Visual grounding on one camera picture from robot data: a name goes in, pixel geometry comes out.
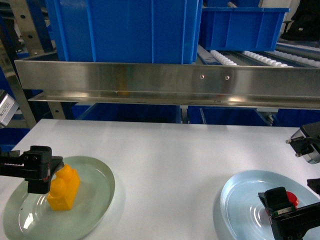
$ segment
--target clear glass plate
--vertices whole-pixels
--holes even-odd
[[[220,197],[222,218],[233,239],[275,240],[258,193],[277,187],[294,193],[299,199],[298,208],[320,202],[307,188],[277,173],[251,170],[236,174],[226,182]],[[319,236],[320,228],[313,228],[303,240],[317,240]]]
[[[8,200],[3,227],[10,240],[78,240],[92,231],[105,215],[115,193],[115,178],[102,161],[86,156],[66,157],[76,169],[80,186],[70,211],[53,211],[47,194],[27,193],[23,181]]]

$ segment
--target red cap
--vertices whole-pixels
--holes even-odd
[[[299,205],[299,199],[297,198],[297,196],[290,191],[287,191],[286,195],[288,196],[289,202],[292,203],[295,208],[297,208],[297,206]]]

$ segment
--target blue storage crate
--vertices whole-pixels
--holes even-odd
[[[259,7],[260,0],[232,0],[232,2],[240,8],[257,8]]]
[[[46,0],[61,61],[191,64],[202,0]]]
[[[204,0],[203,1],[204,4],[207,7],[228,7],[228,2],[230,2],[230,0]]]
[[[254,108],[189,106],[190,124],[269,126]]]
[[[0,145],[18,144],[22,138],[30,131],[28,128],[1,128]]]
[[[272,117],[273,126],[299,128],[305,124],[320,122],[320,110],[279,109]]]
[[[289,8],[204,7],[200,45],[207,50],[274,51]]]
[[[96,103],[77,120],[180,124],[181,110],[177,105]]]

